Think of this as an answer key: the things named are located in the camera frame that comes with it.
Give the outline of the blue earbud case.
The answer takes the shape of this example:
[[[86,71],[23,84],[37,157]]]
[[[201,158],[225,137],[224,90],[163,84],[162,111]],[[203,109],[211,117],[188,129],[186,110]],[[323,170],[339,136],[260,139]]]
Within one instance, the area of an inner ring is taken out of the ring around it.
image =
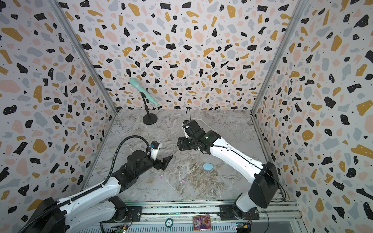
[[[205,171],[212,171],[213,170],[213,165],[210,164],[210,163],[205,163],[205,164],[203,164],[203,169]]]

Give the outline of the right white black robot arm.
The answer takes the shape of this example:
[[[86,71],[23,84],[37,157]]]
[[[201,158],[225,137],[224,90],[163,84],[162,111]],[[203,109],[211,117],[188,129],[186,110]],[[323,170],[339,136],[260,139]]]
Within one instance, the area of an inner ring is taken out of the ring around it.
[[[198,150],[213,155],[238,171],[250,184],[249,190],[241,193],[232,204],[232,214],[244,219],[256,207],[266,209],[280,189],[279,178],[273,163],[263,164],[233,146],[214,131],[204,135],[190,135],[178,138],[180,151]]]

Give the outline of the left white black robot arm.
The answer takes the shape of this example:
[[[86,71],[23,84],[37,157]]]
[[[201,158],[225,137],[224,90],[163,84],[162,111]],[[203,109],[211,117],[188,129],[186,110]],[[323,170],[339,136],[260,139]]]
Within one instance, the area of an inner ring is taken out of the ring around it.
[[[140,175],[151,168],[165,170],[172,156],[156,157],[156,152],[136,150],[127,163],[110,175],[107,183],[99,183],[90,189],[55,201],[42,201],[22,233],[75,233],[98,222],[137,221],[140,207],[127,207],[118,194],[137,182]]]

